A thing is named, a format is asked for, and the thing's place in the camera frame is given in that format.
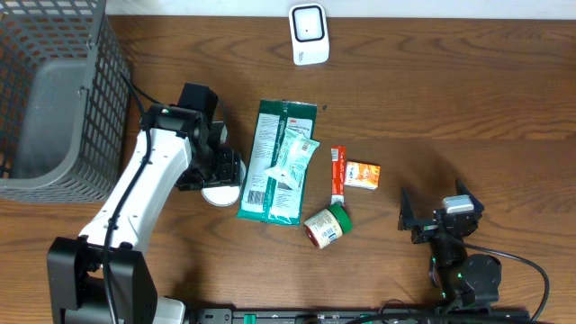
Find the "white background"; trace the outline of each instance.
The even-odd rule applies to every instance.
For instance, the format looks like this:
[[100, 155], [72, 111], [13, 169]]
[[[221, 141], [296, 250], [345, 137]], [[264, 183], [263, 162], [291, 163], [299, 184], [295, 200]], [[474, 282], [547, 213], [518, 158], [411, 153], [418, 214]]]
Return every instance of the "white background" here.
[[[108, 0], [108, 14], [282, 16], [293, 0]], [[332, 17], [576, 19], [576, 0], [322, 0]]]

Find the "green lid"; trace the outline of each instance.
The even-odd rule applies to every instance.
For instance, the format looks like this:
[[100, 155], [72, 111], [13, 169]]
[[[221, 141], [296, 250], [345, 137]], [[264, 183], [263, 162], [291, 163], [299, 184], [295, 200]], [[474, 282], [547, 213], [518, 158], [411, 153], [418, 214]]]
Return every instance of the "green lid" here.
[[352, 221], [350, 221], [348, 215], [346, 215], [346, 212], [342, 209], [342, 206], [340, 206], [338, 203], [335, 203], [330, 207], [328, 207], [328, 210], [332, 212], [332, 214], [334, 214], [334, 217], [336, 217], [336, 219], [340, 223], [340, 226], [342, 227], [342, 232], [344, 234], [352, 230]]

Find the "gray plastic basket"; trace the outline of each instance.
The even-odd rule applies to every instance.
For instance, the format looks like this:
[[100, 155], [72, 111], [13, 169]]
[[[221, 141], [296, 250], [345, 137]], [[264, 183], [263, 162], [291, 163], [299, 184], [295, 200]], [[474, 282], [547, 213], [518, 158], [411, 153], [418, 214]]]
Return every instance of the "gray plastic basket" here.
[[0, 197], [106, 198], [119, 176], [129, 96], [106, 2], [0, 5]]

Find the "bottle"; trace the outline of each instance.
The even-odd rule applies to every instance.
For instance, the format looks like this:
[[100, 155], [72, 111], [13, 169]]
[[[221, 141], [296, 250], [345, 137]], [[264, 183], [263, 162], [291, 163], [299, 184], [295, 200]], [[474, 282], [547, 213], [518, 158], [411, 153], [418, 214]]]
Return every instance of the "bottle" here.
[[316, 248], [325, 248], [352, 230], [352, 222], [342, 206], [335, 203], [307, 219], [304, 229]]

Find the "wooden tabletop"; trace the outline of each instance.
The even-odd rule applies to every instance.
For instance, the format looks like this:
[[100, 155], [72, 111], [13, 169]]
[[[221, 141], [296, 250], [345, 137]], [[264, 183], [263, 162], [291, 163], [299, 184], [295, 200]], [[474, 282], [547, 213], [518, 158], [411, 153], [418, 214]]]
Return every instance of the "wooden tabletop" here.
[[[158, 292], [239, 308], [378, 307], [438, 301], [427, 245], [396, 229], [401, 187], [424, 215], [460, 177], [485, 205], [467, 241], [529, 258], [550, 276], [541, 320], [576, 310], [576, 22], [330, 19], [330, 59], [296, 67], [285, 18], [122, 17], [112, 26], [134, 83], [176, 103], [185, 82], [226, 104], [232, 144], [248, 162], [261, 98], [315, 103], [302, 220], [330, 201], [332, 145], [382, 167], [375, 191], [346, 188], [354, 230], [317, 250], [302, 226], [237, 220], [173, 190], [146, 255]], [[130, 108], [125, 157], [138, 112]], [[0, 322], [50, 322], [45, 256], [101, 203], [2, 201]], [[537, 271], [503, 257], [498, 307], [536, 310]]]

